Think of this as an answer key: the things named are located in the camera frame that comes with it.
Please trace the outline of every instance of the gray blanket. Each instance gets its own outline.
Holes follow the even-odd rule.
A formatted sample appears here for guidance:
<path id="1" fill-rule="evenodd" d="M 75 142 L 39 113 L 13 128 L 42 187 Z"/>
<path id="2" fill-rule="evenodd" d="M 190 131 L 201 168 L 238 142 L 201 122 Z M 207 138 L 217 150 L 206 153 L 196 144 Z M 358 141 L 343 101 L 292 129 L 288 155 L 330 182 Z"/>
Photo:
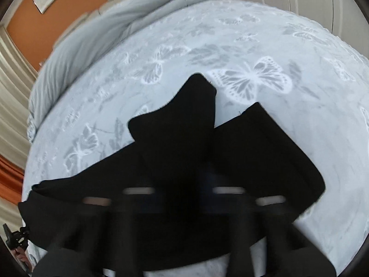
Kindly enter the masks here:
<path id="1" fill-rule="evenodd" d="M 203 1 L 131 0 L 71 33 L 50 55 L 32 88 L 27 130 L 30 142 L 63 92 L 104 54 L 158 19 Z"/>

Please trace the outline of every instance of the white butterfly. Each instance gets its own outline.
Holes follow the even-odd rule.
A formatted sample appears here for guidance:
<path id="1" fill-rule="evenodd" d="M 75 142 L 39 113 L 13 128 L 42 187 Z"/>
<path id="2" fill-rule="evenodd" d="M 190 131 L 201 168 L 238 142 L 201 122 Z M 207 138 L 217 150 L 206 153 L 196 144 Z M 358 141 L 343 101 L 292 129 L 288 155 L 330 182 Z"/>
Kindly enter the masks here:
<path id="1" fill-rule="evenodd" d="M 142 115 L 148 112 L 149 112 L 149 107 L 145 104 L 139 110 L 136 111 L 133 117 L 138 117 L 139 115 Z"/>
<path id="2" fill-rule="evenodd" d="M 252 22 L 252 23 L 260 22 L 259 18 L 257 18 L 254 15 L 250 15 L 250 14 L 244 14 L 244 15 L 240 16 L 240 18 L 245 22 Z"/>
<path id="3" fill-rule="evenodd" d="M 310 41 L 317 42 L 324 46 L 330 45 L 327 41 L 324 41 L 318 37 L 318 35 L 321 33 L 321 30 L 317 30 L 311 27 L 306 27 L 303 24 L 287 23 L 287 25 L 288 25 L 287 29 L 292 30 L 292 34 L 296 38 L 310 40 Z"/>
<path id="4" fill-rule="evenodd" d="M 216 8 L 216 12 L 219 13 L 219 12 L 230 12 L 230 11 L 235 11 L 234 8 L 232 7 L 229 7 L 229 6 L 219 6 Z"/>
<path id="5" fill-rule="evenodd" d="M 241 33 L 241 37 L 235 39 L 235 42 L 259 42 L 256 38 L 254 38 L 257 33 Z"/>
<path id="6" fill-rule="evenodd" d="M 78 121 L 79 117 L 80 117 L 80 112 L 75 111 L 73 108 L 71 108 L 71 110 L 69 111 L 69 113 L 67 114 L 64 120 L 65 127 L 73 125 L 75 122 Z"/>
<path id="7" fill-rule="evenodd" d="M 218 19 L 219 22 L 223 23 L 224 25 L 238 25 L 242 22 L 252 22 L 252 23 L 257 23 L 257 22 L 260 22 L 260 19 L 257 18 L 256 16 L 253 16 L 253 15 L 249 15 L 249 14 L 244 14 L 242 16 L 239 16 L 237 18 L 234 18 L 234 19 L 229 19 L 229 18 L 226 18 L 226 19 L 223 19 L 223 18 L 220 18 Z"/>
<path id="8" fill-rule="evenodd" d="M 348 52 L 352 56 L 353 59 L 355 59 L 356 62 L 368 64 L 368 59 L 357 52 L 353 47 L 346 44 L 345 42 L 340 43 L 340 45 L 346 52 Z"/>
<path id="9" fill-rule="evenodd" d="M 333 65 L 337 75 L 343 81 L 355 81 L 355 77 L 346 70 L 345 65 L 338 59 L 324 58 L 328 63 Z"/>
<path id="10" fill-rule="evenodd" d="M 244 62 L 238 69 L 216 69 L 208 71 L 215 84 L 224 88 L 225 94 L 240 104 L 256 102 L 260 85 L 279 93 L 288 94 L 293 84 L 291 78 L 270 56 L 260 58 L 253 68 Z"/>
<path id="11" fill-rule="evenodd" d="M 235 18 L 235 19 L 218 19 L 219 22 L 223 23 L 224 25 L 238 25 L 242 23 L 241 18 Z"/>
<path id="12" fill-rule="evenodd" d="M 138 57 L 139 57 L 139 54 L 138 53 L 129 54 L 128 52 L 124 52 L 124 54 L 122 56 L 122 63 L 124 63 L 124 64 L 131 64 L 136 59 L 138 59 Z"/>
<path id="13" fill-rule="evenodd" d="M 162 45 L 155 50 L 151 59 L 139 69 L 134 70 L 130 77 L 132 79 L 141 79 L 142 84 L 155 84 L 163 75 L 163 63 L 165 61 L 183 56 L 190 51 L 191 49 L 185 46 L 172 47 Z"/>

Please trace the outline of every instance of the person's hand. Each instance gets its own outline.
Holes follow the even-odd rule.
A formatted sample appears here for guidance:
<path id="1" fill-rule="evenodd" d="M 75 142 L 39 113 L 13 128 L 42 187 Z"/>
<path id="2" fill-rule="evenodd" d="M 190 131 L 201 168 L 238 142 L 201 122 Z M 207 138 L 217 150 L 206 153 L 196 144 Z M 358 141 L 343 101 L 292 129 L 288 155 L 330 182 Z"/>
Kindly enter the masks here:
<path id="1" fill-rule="evenodd" d="M 22 248 L 18 247 L 15 250 L 11 250 L 11 253 L 15 258 L 17 258 L 21 262 L 25 263 L 27 265 L 27 267 L 30 269 L 30 271 L 33 270 L 32 264 L 31 264 L 30 260 L 27 258 L 27 256 L 25 255 L 25 251 Z"/>

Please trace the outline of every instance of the bed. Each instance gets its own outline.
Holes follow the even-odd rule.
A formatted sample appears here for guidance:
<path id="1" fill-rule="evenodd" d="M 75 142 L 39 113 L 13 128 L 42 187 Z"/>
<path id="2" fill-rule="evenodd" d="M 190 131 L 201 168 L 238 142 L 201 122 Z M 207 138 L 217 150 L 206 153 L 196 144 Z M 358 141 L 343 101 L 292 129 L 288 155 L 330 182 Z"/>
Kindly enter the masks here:
<path id="1" fill-rule="evenodd" d="M 320 24 L 258 3 L 194 3 L 94 61 L 31 128 L 23 200 L 33 184 L 127 146 L 129 119 L 165 105 L 196 72 L 217 88 L 215 126 L 259 101 L 319 169 L 326 192 L 296 224 L 342 272 L 369 232 L 369 61 Z M 252 247 L 256 276 L 264 245 Z M 148 276 L 222 276 L 226 264 L 224 256 Z"/>

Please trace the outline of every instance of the butterfly pattern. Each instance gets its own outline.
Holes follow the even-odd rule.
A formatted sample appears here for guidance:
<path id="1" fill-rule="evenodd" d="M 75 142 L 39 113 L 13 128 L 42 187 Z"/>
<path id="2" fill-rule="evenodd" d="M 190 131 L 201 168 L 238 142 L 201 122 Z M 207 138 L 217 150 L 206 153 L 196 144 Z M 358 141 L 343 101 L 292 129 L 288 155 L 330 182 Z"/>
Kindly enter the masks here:
<path id="1" fill-rule="evenodd" d="M 163 64 L 175 57 L 183 56 L 191 51 L 185 46 L 165 46 L 162 45 L 154 52 L 151 59 L 141 68 L 129 74 L 132 79 L 141 80 L 142 84 L 156 84 L 163 75 Z"/>
<path id="2" fill-rule="evenodd" d="M 238 25 L 242 22 L 258 23 L 260 19 L 251 14 L 244 14 L 236 18 L 219 18 L 218 22 L 223 23 L 223 25 Z"/>
<path id="3" fill-rule="evenodd" d="M 322 169 L 330 190 L 302 218 L 339 274 L 368 233 L 366 219 L 347 226 L 354 216 L 348 211 L 368 213 L 360 195 L 369 180 L 355 177 L 365 176 L 369 165 L 369 63 L 318 23 L 267 5 L 197 3 L 118 43 L 65 91 L 39 130 L 30 117 L 34 142 L 23 199 L 32 185 L 75 175 L 132 143 L 128 121 L 165 105 L 197 72 L 217 88 L 215 126 L 259 101 Z M 358 153 L 361 161 L 352 165 Z M 339 184 L 353 181 L 357 199 L 350 201 Z M 227 261 L 222 267 L 219 259 L 211 262 L 172 276 L 223 276 Z"/>
<path id="4" fill-rule="evenodd" d="M 240 34 L 241 37 L 236 38 L 235 42 L 257 42 L 257 43 L 259 42 L 259 40 L 257 40 L 255 38 L 255 36 L 258 35 L 257 33 L 241 33 L 241 32 L 238 32 L 238 34 Z"/>
<path id="5" fill-rule="evenodd" d="M 291 78 L 273 58 L 260 58 L 251 68 L 247 62 L 238 69 L 216 69 L 208 71 L 215 84 L 224 89 L 231 100 L 250 105 L 256 102 L 259 87 L 264 85 L 278 93 L 288 94 L 293 84 Z"/>
<path id="6" fill-rule="evenodd" d="M 292 34 L 296 38 L 302 38 L 305 40 L 313 41 L 323 46 L 329 46 L 330 44 L 327 40 L 322 40 L 320 38 L 321 31 L 317 30 L 316 28 L 307 27 L 303 24 L 292 24 L 287 23 L 286 29 L 283 32 L 285 35 Z"/>
<path id="7" fill-rule="evenodd" d="M 337 75 L 340 77 L 343 81 L 355 81 L 355 77 L 348 72 L 346 69 L 344 63 L 338 59 L 332 59 L 332 58 L 324 58 L 328 63 L 333 65 L 334 70 L 336 71 Z"/>
<path id="8" fill-rule="evenodd" d="M 36 125 L 35 120 L 31 114 L 27 118 L 27 138 L 30 143 L 33 143 L 36 137 Z"/>

